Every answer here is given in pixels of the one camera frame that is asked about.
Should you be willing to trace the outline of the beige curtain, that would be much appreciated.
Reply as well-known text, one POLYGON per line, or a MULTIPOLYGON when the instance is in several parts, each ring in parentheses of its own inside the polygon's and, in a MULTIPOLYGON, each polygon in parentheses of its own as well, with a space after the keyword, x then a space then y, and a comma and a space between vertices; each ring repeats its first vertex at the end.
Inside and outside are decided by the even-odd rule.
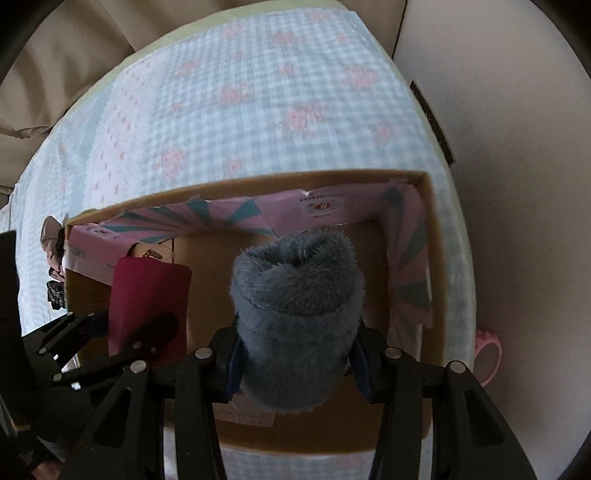
POLYGON ((390 167, 411 151, 408 88, 356 11, 332 52, 274 67, 245 98, 168 81, 144 57, 60 110, 50 16, 1 86, 1 180, 18 216, 74 216, 214 181, 291 171, 390 167))

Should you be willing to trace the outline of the dark bed frame edge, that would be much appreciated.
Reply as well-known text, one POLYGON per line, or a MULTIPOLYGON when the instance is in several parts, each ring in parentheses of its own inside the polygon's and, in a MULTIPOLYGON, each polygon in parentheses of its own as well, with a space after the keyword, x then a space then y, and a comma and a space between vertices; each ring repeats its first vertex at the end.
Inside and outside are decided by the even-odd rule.
POLYGON ((413 92, 416 100, 418 101, 422 112, 425 114, 430 127, 436 137, 436 140, 442 150, 442 153, 444 155, 444 158, 447 162, 447 165, 449 167, 451 167, 454 163, 455 163, 455 158, 454 155, 452 153, 452 150, 450 148, 449 142, 446 138, 445 132, 442 129, 439 121, 437 120, 435 114, 433 113, 433 110, 431 109, 431 106, 429 104, 429 102, 426 100, 426 98, 424 97, 423 93, 421 92, 420 88, 418 87, 417 83, 415 81, 412 81, 410 83, 410 89, 413 92))

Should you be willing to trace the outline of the cardboard box with pink flaps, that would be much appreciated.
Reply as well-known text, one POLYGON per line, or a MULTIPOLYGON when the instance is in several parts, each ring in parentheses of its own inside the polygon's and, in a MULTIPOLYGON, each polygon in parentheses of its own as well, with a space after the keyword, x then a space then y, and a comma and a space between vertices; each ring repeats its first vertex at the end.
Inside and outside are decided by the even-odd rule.
POLYGON ((193 186, 81 214, 66 238, 69 306, 110 307, 110 354, 159 310, 180 321, 165 362, 238 325, 244 373, 213 407, 226 447, 372 450, 382 407, 346 374, 361 326, 417 359, 443 358, 447 273, 424 172, 193 186))

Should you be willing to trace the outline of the dusty pink fabric garment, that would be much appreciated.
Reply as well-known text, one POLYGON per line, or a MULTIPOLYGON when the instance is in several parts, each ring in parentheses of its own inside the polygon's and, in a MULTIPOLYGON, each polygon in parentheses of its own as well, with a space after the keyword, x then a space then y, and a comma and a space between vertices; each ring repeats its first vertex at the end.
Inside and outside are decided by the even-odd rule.
POLYGON ((49 276, 57 282, 65 281, 62 269, 64 243, 64 227, 53 216, 46 217, 42 225, 40 244, 49 265, 49 276))

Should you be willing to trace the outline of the pink plastic cup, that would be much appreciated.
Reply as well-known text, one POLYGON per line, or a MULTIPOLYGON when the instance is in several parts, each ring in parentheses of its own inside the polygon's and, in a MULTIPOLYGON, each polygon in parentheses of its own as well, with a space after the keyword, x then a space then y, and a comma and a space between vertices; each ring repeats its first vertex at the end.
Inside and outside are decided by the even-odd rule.
POLYGON ((491 332, 476 332, 475 360, 473 373, 483 387, 496 376, 503 356, 499 337, 491 332))

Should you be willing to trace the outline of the blue pink checkered blanket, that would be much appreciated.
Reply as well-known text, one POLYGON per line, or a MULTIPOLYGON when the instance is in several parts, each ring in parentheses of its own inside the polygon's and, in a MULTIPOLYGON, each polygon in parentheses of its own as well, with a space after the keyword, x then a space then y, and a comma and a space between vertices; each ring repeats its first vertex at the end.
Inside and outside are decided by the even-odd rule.
POLYGON ((339 230, 356 320, 443 365, 474 359, 473 264, 456 188, 397 66, 335 1, 270 1, 192 22, 99 80, 54 126, 2 210, 21 327, 55 318, 43 221, 65 222, 66 303, 109 306, 133 245, 175 256, 181 359, 235 319, 235 258, 339 230))

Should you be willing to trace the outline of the green mattress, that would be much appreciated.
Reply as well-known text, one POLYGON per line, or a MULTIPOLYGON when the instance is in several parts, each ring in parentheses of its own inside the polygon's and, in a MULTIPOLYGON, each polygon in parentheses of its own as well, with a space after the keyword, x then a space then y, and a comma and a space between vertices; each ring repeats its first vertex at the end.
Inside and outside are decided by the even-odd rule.
POLYGON ((274 67, 332 52, 345 32, 337 1, 66 1, 49 19, 60 37, 59 95, 66 112, 100 80, 144 57, 163 58, 168 81, 256 91, 274 67))

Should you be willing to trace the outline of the magenta leather pouch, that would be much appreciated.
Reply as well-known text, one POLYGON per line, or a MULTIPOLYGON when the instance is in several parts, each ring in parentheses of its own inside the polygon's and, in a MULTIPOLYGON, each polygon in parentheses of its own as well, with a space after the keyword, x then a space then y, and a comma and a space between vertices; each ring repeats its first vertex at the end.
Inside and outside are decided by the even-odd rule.
POLYGON ((192 272, 183 265, 152 258, 125 257, 116 263, 110 294, 108 353, 123 352, 139 330, 161 316, 155 338, 164 342, 155 364, 181 361, 187 354, 186 319, 192 272))

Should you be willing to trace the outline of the black scrunchie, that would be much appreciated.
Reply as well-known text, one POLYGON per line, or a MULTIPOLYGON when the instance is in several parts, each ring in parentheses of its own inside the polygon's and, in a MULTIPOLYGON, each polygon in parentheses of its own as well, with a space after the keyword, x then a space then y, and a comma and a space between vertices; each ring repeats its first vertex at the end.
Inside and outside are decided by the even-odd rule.
POLYGON ((50 280, 46 283, 47 302, 53 310, 66 308, 64 283, 50 280))

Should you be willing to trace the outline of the blue-grey fuzzy sock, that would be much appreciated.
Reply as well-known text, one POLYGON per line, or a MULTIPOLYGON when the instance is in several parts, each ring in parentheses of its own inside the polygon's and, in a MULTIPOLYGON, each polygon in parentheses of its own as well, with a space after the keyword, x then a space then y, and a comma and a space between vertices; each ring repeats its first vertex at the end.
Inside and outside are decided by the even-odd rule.
POLYGON ((315 230, 242 251, 230 296, 245 346, 245 394, 280 412, 324 403, 346 372, 365 302, 349 237, 315 230))

